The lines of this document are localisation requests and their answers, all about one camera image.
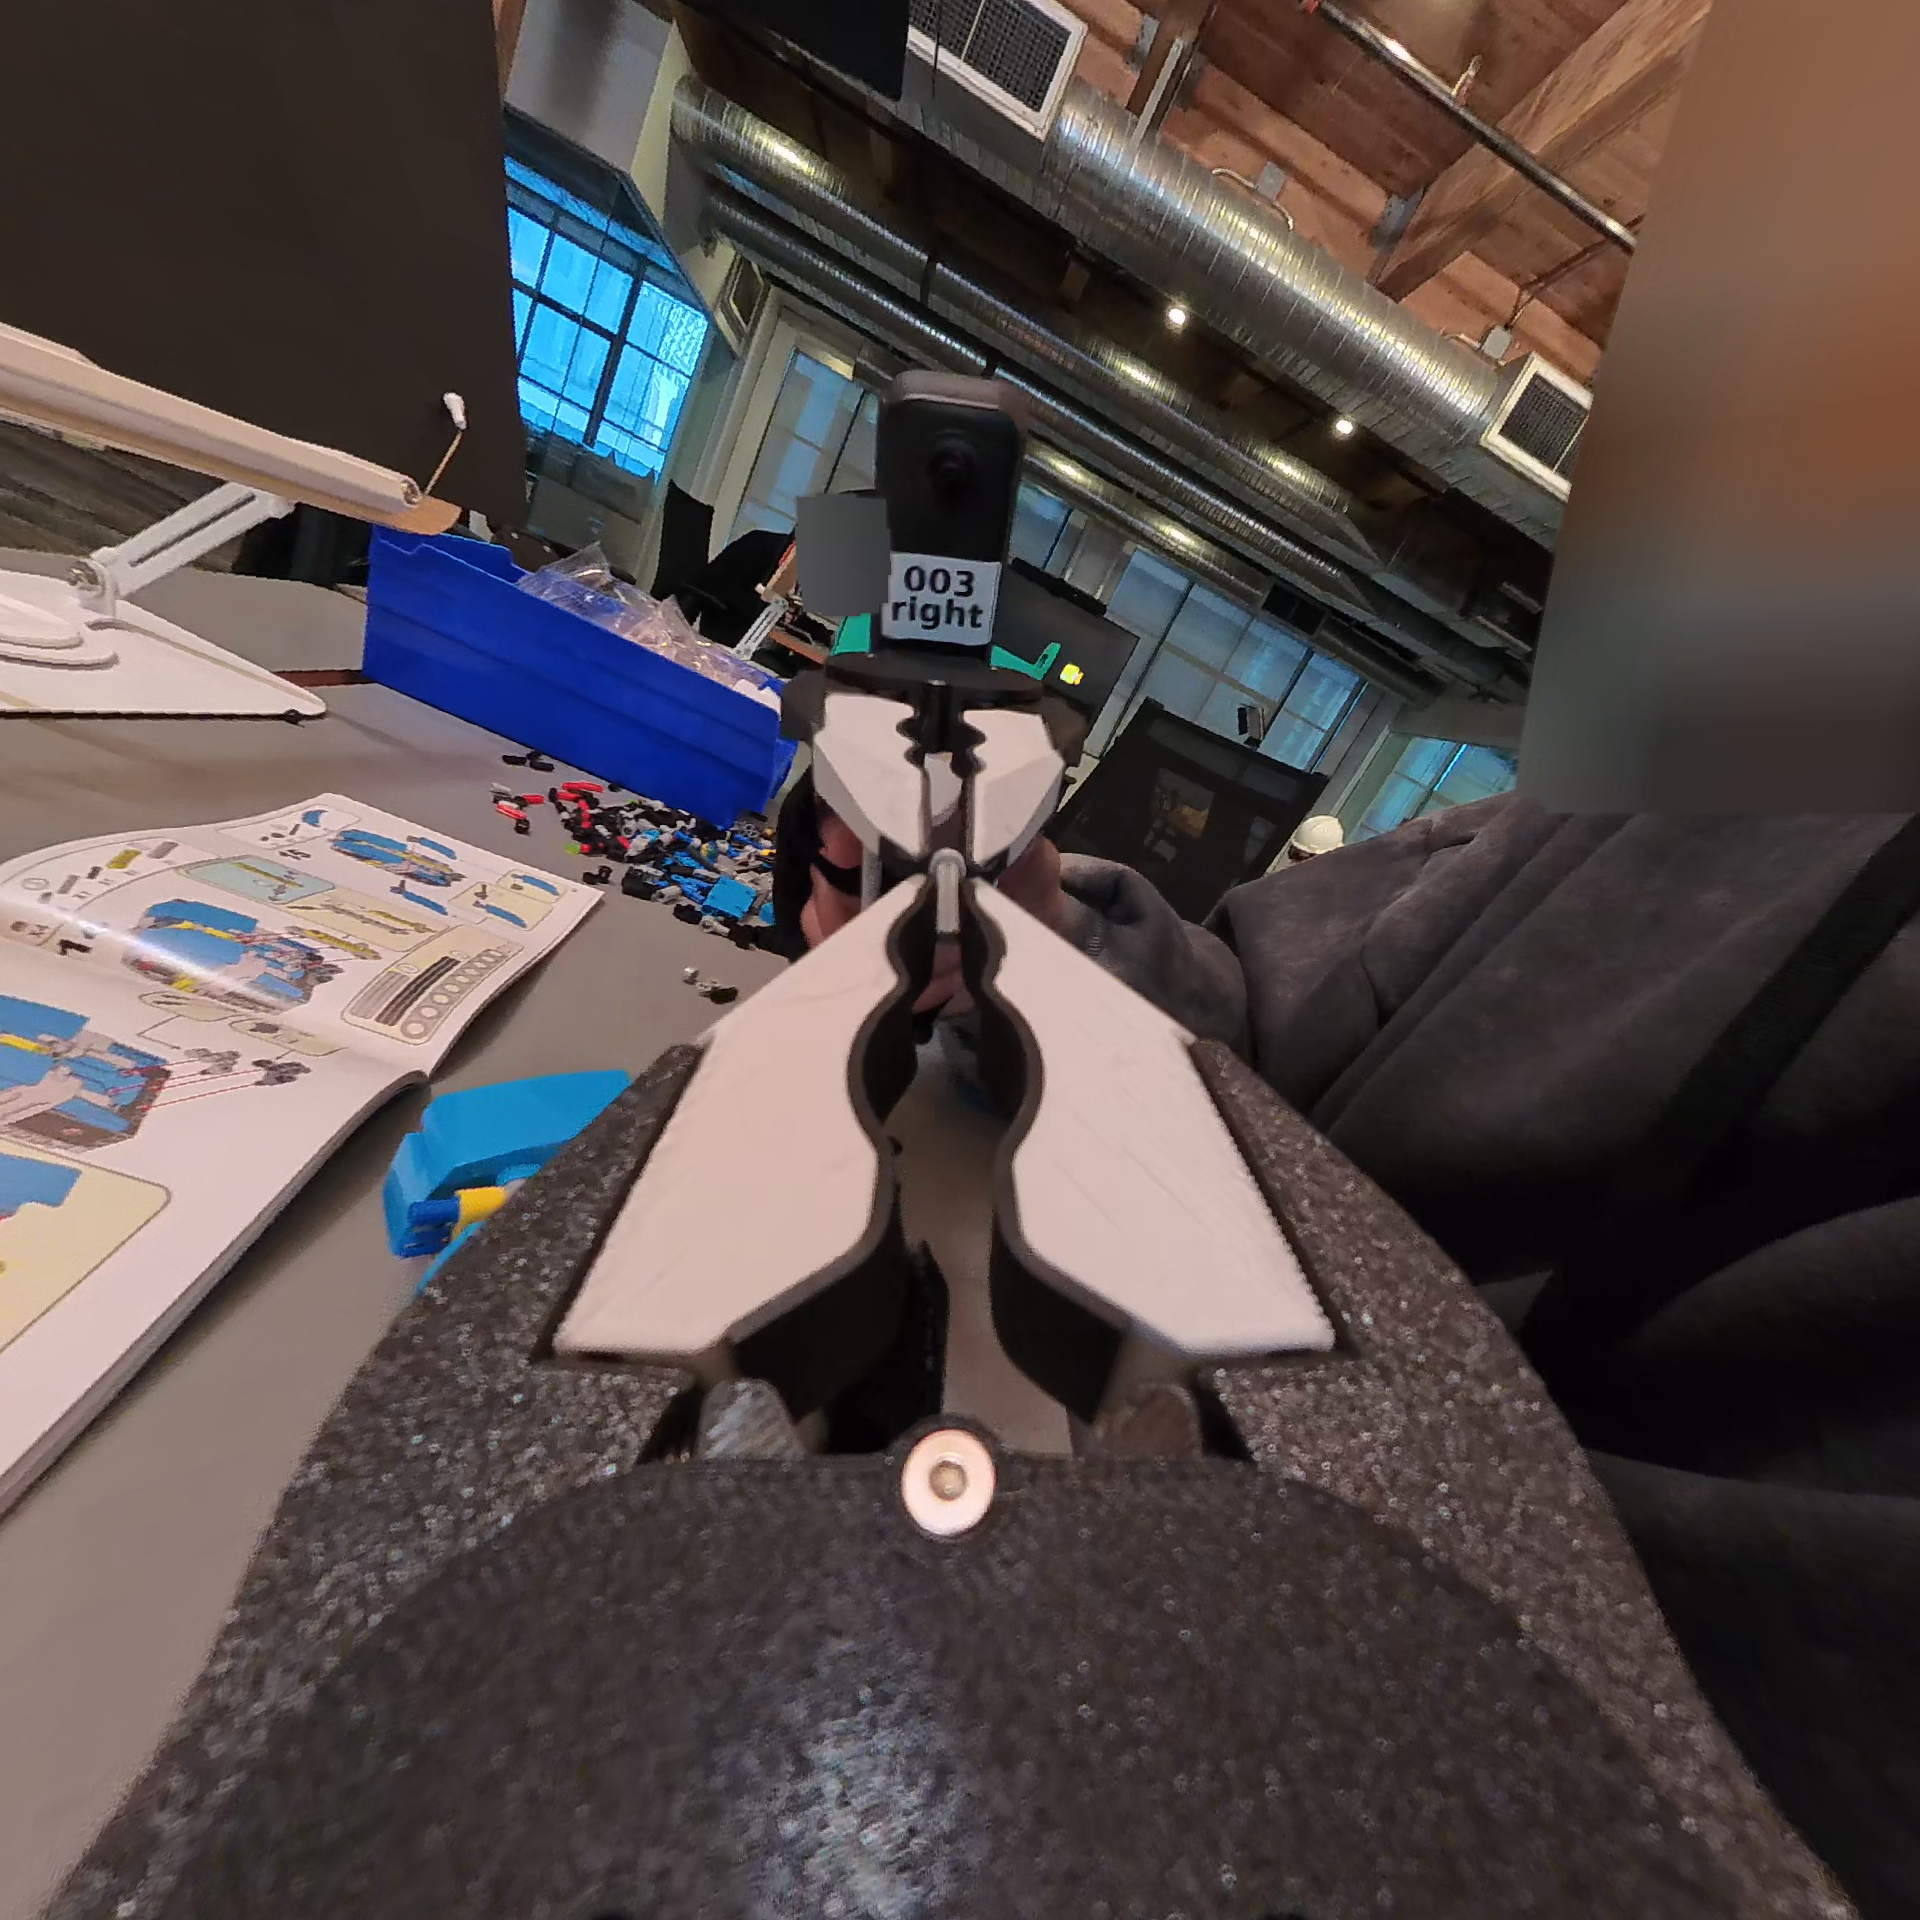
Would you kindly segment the person's right forearm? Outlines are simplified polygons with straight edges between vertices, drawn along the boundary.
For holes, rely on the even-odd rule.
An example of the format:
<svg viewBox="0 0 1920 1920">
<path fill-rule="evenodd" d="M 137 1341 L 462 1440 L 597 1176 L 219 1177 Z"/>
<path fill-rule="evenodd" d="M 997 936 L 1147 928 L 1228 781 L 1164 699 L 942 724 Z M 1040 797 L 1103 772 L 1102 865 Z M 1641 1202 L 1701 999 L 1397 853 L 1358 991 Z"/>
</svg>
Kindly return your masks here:
<svg viewBox="0 0 1920 1920">
<path fill-rule="evenodd" d="M 1117 861 L 1062 856 L 1061 895 L 1048 913 L 1068 944 L 1190 1035 L 1253 1059 L 1237 953 L 1181 919 L 1150 881 Z"/>
</svg>

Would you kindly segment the person's right hand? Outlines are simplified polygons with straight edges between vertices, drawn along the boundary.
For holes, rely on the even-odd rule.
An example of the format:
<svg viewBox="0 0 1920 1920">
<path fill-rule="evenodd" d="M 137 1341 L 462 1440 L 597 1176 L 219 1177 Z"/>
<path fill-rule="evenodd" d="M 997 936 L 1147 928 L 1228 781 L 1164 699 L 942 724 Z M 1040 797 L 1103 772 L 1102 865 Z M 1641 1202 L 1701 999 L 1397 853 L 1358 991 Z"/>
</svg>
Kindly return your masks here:
<svg viewBox="0 0 1920 1920">
<path fill-rule="evenodd" d="M 867 851 L 809 778 L 785 797 L 774 831 L 774 931 L 800 961 L 861 913 Z"/>
</svg>

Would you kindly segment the dark brown board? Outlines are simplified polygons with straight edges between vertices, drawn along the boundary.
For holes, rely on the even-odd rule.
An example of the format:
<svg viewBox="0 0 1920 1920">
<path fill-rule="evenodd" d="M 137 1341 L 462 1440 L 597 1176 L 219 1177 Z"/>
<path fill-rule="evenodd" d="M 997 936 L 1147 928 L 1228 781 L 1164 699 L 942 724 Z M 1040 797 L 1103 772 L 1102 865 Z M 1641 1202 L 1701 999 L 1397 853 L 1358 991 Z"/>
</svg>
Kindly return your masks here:
<svg viewBox="0 0 1920 1920">
<path fill-rule="evenodd" d="M 4 3 L 3 319 L 523 527 L 503 132 L 485 3 Z"/>
</svg>

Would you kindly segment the silver ventilation duct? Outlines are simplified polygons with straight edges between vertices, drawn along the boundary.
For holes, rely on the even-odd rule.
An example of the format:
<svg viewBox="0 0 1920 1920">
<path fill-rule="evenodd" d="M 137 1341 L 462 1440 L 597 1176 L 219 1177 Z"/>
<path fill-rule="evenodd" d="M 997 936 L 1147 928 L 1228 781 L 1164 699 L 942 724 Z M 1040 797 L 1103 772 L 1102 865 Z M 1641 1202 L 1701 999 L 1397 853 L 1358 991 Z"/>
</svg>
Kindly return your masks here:
<svg viewBox="0 0 1920 1920">
<path fill-rule="evenodd" d="M 675 84 L 669 127 L 716 188 L 800 233 L 804 251 L 833 255 L 879 282 L 908 323 L 955 324 L 963 343 L 933 347 L 935 357 L 984 353 L 1035 384 L 1030 405 L 1048 411 L 1059 442 L 1174 513 L 1209 522 L 1231 545 L 1317 545 L 1351 565 L 1375 561 L 1341 484 L 1267 442 L 1237 437 L 1216 410 L 1099 331 L 1043 315 L 963 257 L 887 224 L 854 200 L 844 171 L 697 75 Z"/>
<path fill-rule="evenodd" d="M 1077 244 L 1200 323 L 1271 376 L 1351 416 L 1524 537 L 1553 546 L 1564 504 L 1484 447 L 1507 376 L 1297 236 L 1259 202 L 1070 81 L 1043 141 L 958 88 L 937 63 L 920 129 Z"/>
</svg>

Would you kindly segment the pile of toy building pieces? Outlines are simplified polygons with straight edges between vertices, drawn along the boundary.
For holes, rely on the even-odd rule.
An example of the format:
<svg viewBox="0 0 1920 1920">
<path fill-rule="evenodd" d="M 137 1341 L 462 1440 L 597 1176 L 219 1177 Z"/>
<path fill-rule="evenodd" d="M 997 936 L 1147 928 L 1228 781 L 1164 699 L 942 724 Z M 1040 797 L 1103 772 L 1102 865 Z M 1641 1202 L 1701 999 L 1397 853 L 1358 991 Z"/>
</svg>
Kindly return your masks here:
<svg viewBox="0 0 1920 1920">
<path fill-rule="evenodd" d="M 774 835 L 759 816 L 712 824 L 552 755 L 507 747 L 488 804 L 523 853 L 613 907 L 630 976 L 657 975 L 685 1002 L 726 1010 L 773 953 Z"/>
</svg>

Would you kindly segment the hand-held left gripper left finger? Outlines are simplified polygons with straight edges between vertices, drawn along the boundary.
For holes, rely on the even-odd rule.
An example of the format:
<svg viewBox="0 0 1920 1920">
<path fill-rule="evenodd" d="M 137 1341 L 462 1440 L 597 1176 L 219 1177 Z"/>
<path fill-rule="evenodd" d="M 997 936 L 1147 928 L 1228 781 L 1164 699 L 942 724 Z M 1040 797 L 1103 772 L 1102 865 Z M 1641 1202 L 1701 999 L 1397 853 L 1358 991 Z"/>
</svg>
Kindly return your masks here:
<svg viewBox="0 0 1920 1920">
<path fill-rule="evenodd" d="M 905 1239 L 884 1123 L 915 1080 L 912 972 L 937 896 L 905 881 L 707 1039 L 555 1354 L 881 1361 Z"/>
</svg>

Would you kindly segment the partly built blue toy robot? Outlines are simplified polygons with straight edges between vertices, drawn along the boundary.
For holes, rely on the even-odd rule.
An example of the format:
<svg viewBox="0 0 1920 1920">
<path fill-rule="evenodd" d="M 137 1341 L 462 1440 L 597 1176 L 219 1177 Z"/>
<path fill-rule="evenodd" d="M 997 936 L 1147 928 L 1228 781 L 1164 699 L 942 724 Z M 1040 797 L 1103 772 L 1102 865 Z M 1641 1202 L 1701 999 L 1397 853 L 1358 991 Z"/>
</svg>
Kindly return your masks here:
<svg viewBox="0 0 1920 1920">
<path fill-rule="evenodd" d="M 430 1099 L 382 1186 L 391 1253 L 430 1259 L 413 1293 L 630 1081 L 622 1071 L 555 1073 Z"/>
</svg>

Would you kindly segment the white duct vent grille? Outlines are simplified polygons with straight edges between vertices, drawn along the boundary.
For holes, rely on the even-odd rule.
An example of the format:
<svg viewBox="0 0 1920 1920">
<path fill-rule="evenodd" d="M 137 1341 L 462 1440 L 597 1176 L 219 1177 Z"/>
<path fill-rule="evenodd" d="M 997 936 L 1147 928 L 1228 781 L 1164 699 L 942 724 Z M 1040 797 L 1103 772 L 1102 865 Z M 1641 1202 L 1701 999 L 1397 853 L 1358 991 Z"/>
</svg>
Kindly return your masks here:
<svg viewBox="0 0 1920 1920">
<path fill-rule="evenodd" d="M 1511 368 L 1503 396 L 1478 437 L 1500 461 L 1568 499 L 1593 392 L 1541 354 Z"/>
<path fill-rule="evenodd" d="M 1055 3 L 909 3 L 902 104 L 1038 148 L 1086 37 L 1088 23 Z"/>
</svg>

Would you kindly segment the pile of clear plastic bags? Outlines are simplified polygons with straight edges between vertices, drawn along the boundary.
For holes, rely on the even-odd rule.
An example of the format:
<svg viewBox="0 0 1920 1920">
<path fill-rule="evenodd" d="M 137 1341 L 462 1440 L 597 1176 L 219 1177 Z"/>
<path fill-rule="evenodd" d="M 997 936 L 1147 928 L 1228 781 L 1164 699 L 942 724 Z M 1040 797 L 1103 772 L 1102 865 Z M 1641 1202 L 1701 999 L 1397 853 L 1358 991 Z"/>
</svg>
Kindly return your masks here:
<svg viewBox="0 0 1920 1920">
<path fill-rule="evenodd" d="M 599 545 L 523 571 L 516 587 L 716 687 L 780 706 L 784 684 L 774 675 L 700 636 L 677 601 L 623 583 Z"/>
</svg>

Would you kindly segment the blue plastic bin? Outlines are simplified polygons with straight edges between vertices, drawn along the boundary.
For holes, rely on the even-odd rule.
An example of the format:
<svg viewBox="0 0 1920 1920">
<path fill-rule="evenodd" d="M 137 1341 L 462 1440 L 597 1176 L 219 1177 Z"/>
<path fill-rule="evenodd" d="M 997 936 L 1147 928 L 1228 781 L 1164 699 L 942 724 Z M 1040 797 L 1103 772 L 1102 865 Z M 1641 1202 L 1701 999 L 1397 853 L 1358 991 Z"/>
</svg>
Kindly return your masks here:
<svg viewBox="0 0 1920 1920">
<path fill-rule="evenodd" d="M 537 599 L 520 577 L 503 546 L 377 527 L 366 672 L 712 826 L 765 811 L 797 752 L 776 705 Z"/>
</svg>

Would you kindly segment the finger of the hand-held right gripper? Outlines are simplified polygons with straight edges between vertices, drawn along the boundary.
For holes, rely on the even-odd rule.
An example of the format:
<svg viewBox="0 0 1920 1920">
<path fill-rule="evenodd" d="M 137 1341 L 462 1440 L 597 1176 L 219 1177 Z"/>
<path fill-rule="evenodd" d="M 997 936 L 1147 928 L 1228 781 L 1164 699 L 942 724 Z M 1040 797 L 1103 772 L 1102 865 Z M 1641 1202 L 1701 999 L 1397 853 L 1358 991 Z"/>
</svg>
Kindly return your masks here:
<svg viewBox="0 0 1920 1920">
<path fill-rule="evenodd" d="M 909 701 L 830 692 L 812 733 L 819 797 L 853 831 L 861 853 L 900 874 L 924 874 L 933 856 L 919 721 Z"/>
<path fill-rule="evenodd" d="M 968 712 L 967 872 L 998 874 L 1040 837 L 1059 804 L 1065 756 L 1040 712 Z"/>
</svg>

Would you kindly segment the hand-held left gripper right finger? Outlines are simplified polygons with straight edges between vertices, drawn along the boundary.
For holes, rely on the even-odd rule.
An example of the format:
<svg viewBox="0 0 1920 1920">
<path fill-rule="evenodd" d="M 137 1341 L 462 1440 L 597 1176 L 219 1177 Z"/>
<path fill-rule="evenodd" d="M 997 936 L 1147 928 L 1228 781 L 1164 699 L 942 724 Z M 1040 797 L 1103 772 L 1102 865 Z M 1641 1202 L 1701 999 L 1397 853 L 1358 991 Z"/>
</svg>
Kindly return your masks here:
<svg viewBox="0 0 1920 1920">
<path fill-rule="evenodd" d="M 1334 1330 L 1174 1019 L 965 885 L 991 1176 L 991 1324 L 1024 1373 L 1327 1354 Z"/>
</svg>

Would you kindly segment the grey desk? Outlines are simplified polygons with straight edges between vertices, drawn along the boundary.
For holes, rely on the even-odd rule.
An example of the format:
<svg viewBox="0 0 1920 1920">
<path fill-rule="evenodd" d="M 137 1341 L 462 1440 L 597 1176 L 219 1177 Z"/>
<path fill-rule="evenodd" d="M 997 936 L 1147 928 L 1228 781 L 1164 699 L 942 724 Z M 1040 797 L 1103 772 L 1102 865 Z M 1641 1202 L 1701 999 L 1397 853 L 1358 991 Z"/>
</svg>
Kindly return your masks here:
<svg viewBox="0 0 1920 1920">
<path fill-rule="evenodd" d="M 348 671 L 357 599 L 300 583 L 175 575 L 142 601 L 268 668 Z M 501 738 L 389 688 L 327 696 L 312 728 L 84 723 L 4 728 L 4 856 L 86 832 L 204 826 L 319 792 L 478 848 L 573 874 L 544 826 L 488 807 Z M 781 962 L 613 896 L 467 1029 L 443 1089 L 638 1071 L 717 1018 L 684 968 L 749 996 Z M 287 1202 L 171 1345 L 38 1480 L 3 1528 L 3 1914 L 36 1916 L 175 1715 L 283 1483 L 408 1298 L 377 1191 L 427 1089 L 366 1120 Z"/>
</svg>

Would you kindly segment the instruction booklet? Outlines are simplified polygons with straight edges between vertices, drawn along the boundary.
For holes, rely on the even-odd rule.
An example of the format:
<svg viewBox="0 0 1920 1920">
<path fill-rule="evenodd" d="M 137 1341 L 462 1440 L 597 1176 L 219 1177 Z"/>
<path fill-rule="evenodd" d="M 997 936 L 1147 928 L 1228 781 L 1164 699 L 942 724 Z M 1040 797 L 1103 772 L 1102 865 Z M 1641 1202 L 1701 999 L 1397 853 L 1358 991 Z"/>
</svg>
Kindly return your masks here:
<svg viewBox="0 0 1920 1920">
<path fill-rule="evenodd" d="M 4 861 L 4 1506 L 593 906 L 343 795 Z"/>
</svg>

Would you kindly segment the black standing panel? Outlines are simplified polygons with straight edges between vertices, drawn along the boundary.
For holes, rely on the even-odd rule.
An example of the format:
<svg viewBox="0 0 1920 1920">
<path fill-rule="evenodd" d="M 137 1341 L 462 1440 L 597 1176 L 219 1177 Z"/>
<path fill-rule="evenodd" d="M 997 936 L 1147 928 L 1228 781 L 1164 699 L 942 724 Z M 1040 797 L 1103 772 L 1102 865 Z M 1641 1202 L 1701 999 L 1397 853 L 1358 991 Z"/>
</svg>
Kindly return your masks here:
<svg viewBox="0 0 1920 1920">
<path fill-rule="evenodd" d="M 1326 781 L 1144 699 L 1047 837 L 1065 856 L 1136 872 L 1200 924 L 1230 890 L 1267 874 Z"/>
</svg>

